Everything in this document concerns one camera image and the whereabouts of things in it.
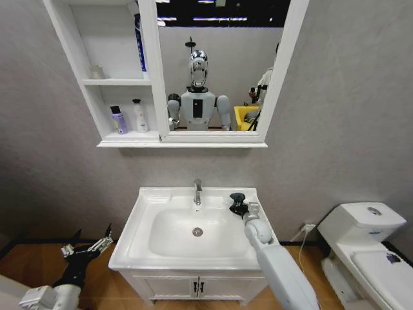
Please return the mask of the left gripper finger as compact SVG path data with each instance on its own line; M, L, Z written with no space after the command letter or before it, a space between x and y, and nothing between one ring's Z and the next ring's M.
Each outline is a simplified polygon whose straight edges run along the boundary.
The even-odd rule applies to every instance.
M69 242L66 245L62 246L61 252L64 258L74 254L74 249L79 241L81 233L82 229L79 229L72 237L69 238Z
M92 244L86 251L103 253L110 247L111 244L113 244L113 242L114 240L112 239L112 224L110 223L106 228L104 236L97 242Z

